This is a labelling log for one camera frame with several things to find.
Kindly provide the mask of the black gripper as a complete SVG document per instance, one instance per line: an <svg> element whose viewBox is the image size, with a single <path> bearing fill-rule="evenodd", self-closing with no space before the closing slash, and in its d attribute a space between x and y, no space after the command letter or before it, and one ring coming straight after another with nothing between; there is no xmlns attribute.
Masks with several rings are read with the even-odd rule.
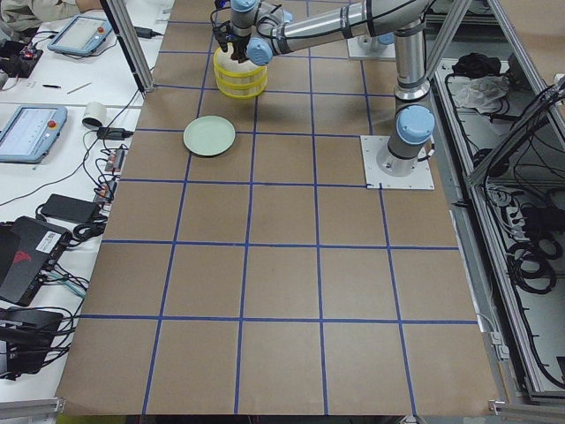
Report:
<svg viewBox="0 0 565 424"><path fill-rule="evenodd" d="M251 34L252 26L244 26L243 24L233 22L213 24L213 36L221 50L228 52L229 45L231 45L232 53L230 54L230 59L238 63L244 63L248 60L246 47L251 39Z"/></svg>

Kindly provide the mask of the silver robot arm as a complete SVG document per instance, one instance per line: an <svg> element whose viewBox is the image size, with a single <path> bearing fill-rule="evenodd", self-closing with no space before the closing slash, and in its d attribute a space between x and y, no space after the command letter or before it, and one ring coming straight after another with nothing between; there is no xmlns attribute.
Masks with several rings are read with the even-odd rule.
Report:
<svg viewBox="0 0 565 424"><path fill-rule="evenodd" d="M361 49L368 51L377 51L385 49L387 46L393 45L395 42L395 35L385 33L377 36L361 35L358 37L358 46Z"/></svg>
<svg viewBox="0 0 565 424"><path fill-rule="evenodd" d="M427 1L361 1L293 20L289 11L268 1L218 1L229 18L213 22L220 49L238 63L267 65L273 57L316 49L345 40L356 57L395 60L395 121L390 151L397 158L416 154L434 129L428 109L425 14Z"/></svg>

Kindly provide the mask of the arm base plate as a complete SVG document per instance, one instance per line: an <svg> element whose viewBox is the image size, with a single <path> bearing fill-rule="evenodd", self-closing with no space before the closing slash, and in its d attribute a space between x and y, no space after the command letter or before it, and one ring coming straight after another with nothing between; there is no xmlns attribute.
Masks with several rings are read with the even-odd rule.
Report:
<svg viewBox="0 0 565 424"><path fill-rule="evenodd" d="M360 137L365 185L368 189L423 190L434 189L426 148L413 159L398 159L388 151L388 136Z"/></svg>
<svg viewBox="0 0 565 424"><path fill-rule="evenodd" d="M393 33L376 37L361 35L347 41L349 59L395 62L395 36Z"/></svg>

